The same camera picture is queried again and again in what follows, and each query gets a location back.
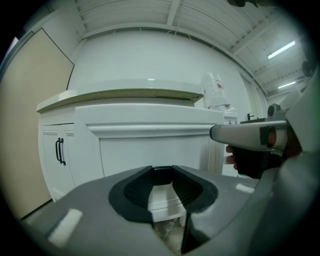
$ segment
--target cabinet door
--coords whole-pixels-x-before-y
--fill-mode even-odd
[[[127,103],[76,107],[74,182],[149,165],[182,165],[221,173],[222,148],[211,143],[209,132],[222,123],[222,112],[186,106]],[[185,213],[171,184],[153,188],[148,209],[155,222]]]
[[[59,147],[62,160],[67,160],[65,158],[67,147],[61,128],[61,125],[42,127],[43,155],[46,167],[46,170],[43,171],[46,172],[45,181],[53,200],[60,199],[75,187],[69,165],[60,163]]]
[[[63,173],[67,174],[69,183],[69,191],[75,187],[72,171],[75,169],[76,151],[74,148],[74,125],[63,124],[60,127],[60,137],[63,138],[61,143],[61,157],[65,165],[62,164]]]

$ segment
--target door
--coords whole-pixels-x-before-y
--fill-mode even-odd
[[[51,199],[39,161],[40,115],[36,108],[40,102],[66,90],[73,66],[40,29],[21,46],[3,74],[0,182],[17,218]]]
[[[58,200],[75,188],[68,158],[68,141],[62,125],[42,127],[45,181],[53,197]]]

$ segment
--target plastic bottle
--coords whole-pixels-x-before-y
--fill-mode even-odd
[[[215,76],[215,105],[224,105],[227,103],[225,88],[223,86],[221,77],[217,74]]]
[[[205,73],[201,78],[204,107],[216,108],[227,103],[225,89],[219,75],[212,72]]]

